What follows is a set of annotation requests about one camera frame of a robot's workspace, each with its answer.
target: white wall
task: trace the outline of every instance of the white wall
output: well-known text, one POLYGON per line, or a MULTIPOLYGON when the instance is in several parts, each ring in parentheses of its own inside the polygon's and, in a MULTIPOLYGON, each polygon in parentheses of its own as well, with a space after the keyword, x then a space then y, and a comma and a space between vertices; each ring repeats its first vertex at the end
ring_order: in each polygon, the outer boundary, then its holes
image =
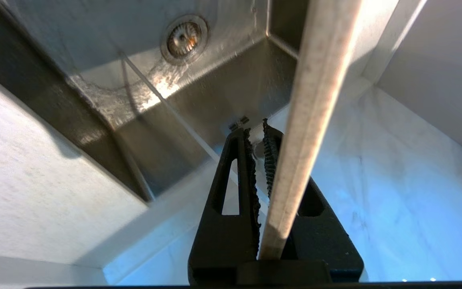
POLYGON ((399 0, 363 0, 358 20, 361 30, 346 74, 347 80, 354 80, 363 73, 398 3, 399 0))
POLYGON ((428 0, 379 87, 462 144, 462 0, 428 0))
POLYGON ((146 209, 0 88, 0 256, 102 267, 84 257, 146 209))
POLYGON ((0 256, 0 289, 106 285, 101 269, 0 256))

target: wooden stick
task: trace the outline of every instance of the wooden stick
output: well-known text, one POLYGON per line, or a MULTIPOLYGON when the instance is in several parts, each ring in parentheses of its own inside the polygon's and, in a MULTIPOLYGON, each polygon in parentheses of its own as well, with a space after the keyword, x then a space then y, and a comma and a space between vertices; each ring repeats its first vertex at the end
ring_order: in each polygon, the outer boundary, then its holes
POLYGON ((281 257, 349 67, 360 7, 361 0, 310 1, 260 259, 281 257))

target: clamp jaw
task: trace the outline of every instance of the clamp jaw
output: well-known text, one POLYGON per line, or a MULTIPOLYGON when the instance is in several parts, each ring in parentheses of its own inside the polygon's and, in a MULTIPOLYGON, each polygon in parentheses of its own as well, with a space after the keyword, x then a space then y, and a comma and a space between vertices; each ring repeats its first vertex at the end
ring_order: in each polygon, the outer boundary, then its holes
MULTIPOLYGON (((272 187, 283 134, 264 120, 265 171, 272 187)), ((358 282, 363 260, 310 178, 281 260, 257 260, 259 201, 249 129, 226 139, 188 259, 191 285, 315 285, 358 282), (240 214, 223 216, 231 162, 238 162, 240 214)))

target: drain strainer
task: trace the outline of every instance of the drain strainer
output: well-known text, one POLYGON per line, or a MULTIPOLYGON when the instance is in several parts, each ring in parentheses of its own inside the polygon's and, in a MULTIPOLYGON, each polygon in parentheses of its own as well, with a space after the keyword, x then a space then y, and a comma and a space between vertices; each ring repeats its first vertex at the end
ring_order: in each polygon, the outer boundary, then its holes
POLYGON ((167 27, 161 45, 165 60, 171 64, 184 65, 197 59, 206 47, 208 27, 196 15, 185 15, 167 27))

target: stainless steel sink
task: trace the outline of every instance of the stainless steel sink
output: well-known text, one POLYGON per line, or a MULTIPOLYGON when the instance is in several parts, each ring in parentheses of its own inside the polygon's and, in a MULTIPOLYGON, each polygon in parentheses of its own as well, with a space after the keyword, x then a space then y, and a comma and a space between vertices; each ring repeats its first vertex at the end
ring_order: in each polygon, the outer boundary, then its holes
POLYGON ((38 78, 53 75, 55 81, 43 81, 42 92, 57 89, 41 95, 29 85, 5 83, 11 80, 4 75, 0 82, 151 201, 220 154, 231 126, 258 126, 288 104, 307 4, 7 0, 7 17, 18 29, 2 24, 6 30, 0 33, 6 36, 0 42, 16 43, 7 53, 20 53, 13 62, 22 66, 20 71, 38 78), (190 61, 175 63, 165 57, 165 45, 172 27, 193 15, 207 25, 207 43, 190 61), (123 57, 129 57, 165 101, 123 57), (44 67, 32 64, 37 62, 44 67), (88 117, 79 117, 79 112, 88 117), (87 126, 90 122, 97 125, 87 126))

